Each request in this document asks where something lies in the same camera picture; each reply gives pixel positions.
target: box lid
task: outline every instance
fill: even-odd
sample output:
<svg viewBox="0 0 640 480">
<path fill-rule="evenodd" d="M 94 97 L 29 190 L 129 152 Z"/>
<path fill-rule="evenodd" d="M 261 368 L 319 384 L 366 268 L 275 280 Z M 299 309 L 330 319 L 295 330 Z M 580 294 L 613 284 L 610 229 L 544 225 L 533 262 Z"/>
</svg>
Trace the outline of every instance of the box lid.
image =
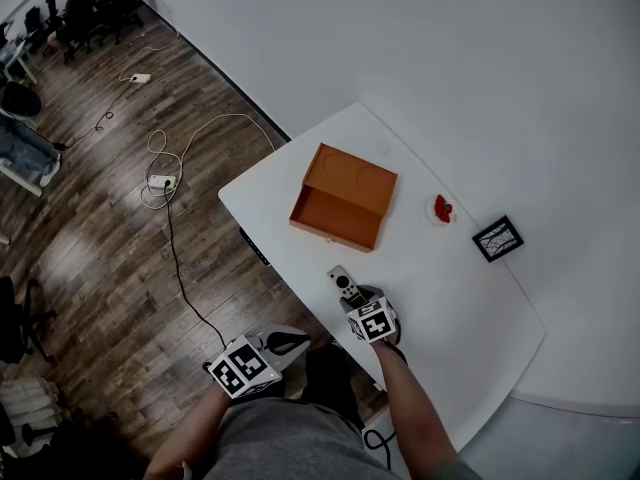
<svg viewBox="0 0 640 480">
<path fill-rule="evenodd" d="M 303 185 L 327 192 L 384 217 L 398 175 L 382 167 L 320 144 Z"/>
</svg>

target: white cable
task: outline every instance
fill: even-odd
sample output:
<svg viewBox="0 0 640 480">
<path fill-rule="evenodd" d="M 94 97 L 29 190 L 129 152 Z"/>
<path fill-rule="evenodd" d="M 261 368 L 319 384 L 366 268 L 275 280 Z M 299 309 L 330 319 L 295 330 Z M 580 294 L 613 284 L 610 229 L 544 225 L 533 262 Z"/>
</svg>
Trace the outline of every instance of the white cable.
<svg viewBox="0 0 640 480">
<path fill-rule="evenodd" d="M 196 135 L 198 135 L 198 133 L 200 133 L 207 126 L 209 126 L 211 123 L 213 123 L 217 119 L 220 119 L 221 117 L 246 117 L 249 121 L 251 121 L 254 125 L 256 125 L 258 127 L 258 129 L 262 132 L 262 135 L 264 135 L 265 138 L 269 141 L 269 144 L 271 145 L 271 149 L 273 149 L 274 151 L 276 150 L 276 147 L 273 145 L 273 142 L 271 141 L 271 139 L 267 135 L 267 132 L 265 132 L 262 129 L 262 127 L 258 123 L 256 123 L 247 114 L 220 114 L 220 115 L 214 117 L 213 119 L 211 119 L 210 121 L 206 122 L 205 124 L 203 124 L 200 128 L 198 128 L 193 133 L 193 135 L 189 139 L 189 143 L 187 144 L 187 147 L 184 148 L 184 151 L 182 152 L 182 154 L 180 156 L 176 155 L 175 153 L 168 153 L 168 152 L 166 152 L 164 150 L 164 148 L 167 146 L 167 134 L 164 132 L 164 130 L 156 130 L 151 135 L 149 135 L 149 139 L 147 139 L 147 149 L 149 150 L 150 153 L 154 153 L 155 156 L 153 157 L 153 160 L 151 160 L 151 162 L 149 162 L 149 164 L 147 164 L 147 167 L 144 170 L 144 186 L 140 190 L 140 201 L 142 201 L 143 205 L 145 205 L 147 208 L 149 208 L 151 210 L 160 210 L 160 209 L 164 208 L 165 206 L 167 206 L 169 201 L 171 201 L 173 199 L 173 197 L 175 196 L 176 191 L 178 190 L 178 186 L 180 185 L 180 182 L 182 181 L 182 168 L 183 168 L 183 163 L 184 163 L 184 157 L 187 154 L 187 151 L 189 151 L 189 148 L 191 147 L 191 143 L 193 142 L 193 139 L 195 139 L 195 137 L 196 137 Z M 162 135 L 164 137 L 164 142 L 162 144 L 162 147 L 158 151 L 154 151 L 153 149 L 151 149 L 151 139 L 153 138 L 153 136 L 156 133 L 162 133 Z M 166 192 L 166 194 L 167 194 L 166 199 L 165 199 L 164 193 L 160 194 L 160 195 L 157 195 L 157 196 L 153 195 L 151 193 L 151 189 L 149 187 L 149 170 L 151 169 L 151 166 L 153 165 L 153 163 L 160 157 L 160 155 L 167 155 L 169 157 L 175 158 L 178 161 L 178 165 L 179 165 L 178 177 L 176 179 L 176 185 L 171 190 L 168 190 Z M 165 199 L 164 203 L 162 203 L 160 206 L 152 206 L 150 203 L 145 201 L 145 196 L 144 196 L 145 190 L 147 192 L 149 192 L 149 195 L 151 197 L 155 197 L 155 198 L 161 197 L 161 198 Z"/>
<path fill-rule="evenodd" d="M 152 52 L 159 52 L 164 50 L 165 48 L 169 48 L 169 46 L 171 46 L 172 44 L 174 44 L 178 39 L 180 38 L 180 32 L 176 31 L 176 38 L 171 41 L 169 44 L 166 44 L 164 46 L 161 46 L 160 48 L 152 48 L 151 46 L 145 46 L 143 47 L 138 53 L 136 53 L 135 57 L 133 57 L 133 59 L 124 67 L 122 68 L 122 71 L 120 71 L 120 76 L 118 77 L 118 80 L 120 82 L 130 82 L 133 80 L 133 77 L 129 77 L 129 78 L 122 78 L 122 75 L 124 74 L 124 72 L 129 69 L 140 57 L 140 54 L 145 51 L 145 50 L 149 50 Z"/>
</svg>

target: red object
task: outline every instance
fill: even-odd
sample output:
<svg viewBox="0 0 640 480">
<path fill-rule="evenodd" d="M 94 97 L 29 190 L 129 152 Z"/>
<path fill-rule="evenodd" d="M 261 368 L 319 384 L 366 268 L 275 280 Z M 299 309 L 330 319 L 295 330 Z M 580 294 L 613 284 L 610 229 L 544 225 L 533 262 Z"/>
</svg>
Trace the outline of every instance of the red object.
<svg viewBox="0 0 640 480">
<path fill-rule="evenodd" d="M 433 210 L 436 217 L 438 217 L 442 222 L 451 222 L 449 215 L 453 211 L 453 206 L 447 203 L 447 200 L 442 195 L 438 194 L 438 197 L 436 197 L 436 204 L 434 205 Z"/>
</svg>

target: remote control button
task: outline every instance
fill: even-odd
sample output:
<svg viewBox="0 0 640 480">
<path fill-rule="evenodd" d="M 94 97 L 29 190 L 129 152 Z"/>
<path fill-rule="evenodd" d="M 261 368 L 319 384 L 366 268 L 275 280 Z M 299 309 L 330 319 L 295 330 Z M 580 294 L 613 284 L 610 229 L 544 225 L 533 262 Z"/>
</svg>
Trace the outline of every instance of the remote control button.
<svg viewBox="0 0 640 480">
<path fill-rule="evenodd" d="M 338 285 L 338 288 L 346 288 L 349 286 L 349 278 L 347 276 L 338 276 L 336 284 Z"/>
</svg>

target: black pants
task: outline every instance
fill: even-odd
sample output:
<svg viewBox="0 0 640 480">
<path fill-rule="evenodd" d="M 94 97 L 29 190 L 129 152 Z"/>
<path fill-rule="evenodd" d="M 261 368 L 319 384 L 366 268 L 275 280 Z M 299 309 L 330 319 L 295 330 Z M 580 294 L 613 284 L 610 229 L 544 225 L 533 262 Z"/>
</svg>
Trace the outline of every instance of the black pants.
<svg viewBox="0 0 640 480">
<path fill-rule="evenodd" d="M 335 345 L 326 345 L 307 353 L 307 387 L 300 401 L 333 409 L 351 421 L 358 430 L 362 430 L 364 424 L 358 416 L 358 404 L 351 389 L 351 374 L 344 354 Z M 231 405 L 260 398 L 284 397 L 284 391 L 285 381 L 282 379 L 260 393 L 235 399 Z"/>
</svg>

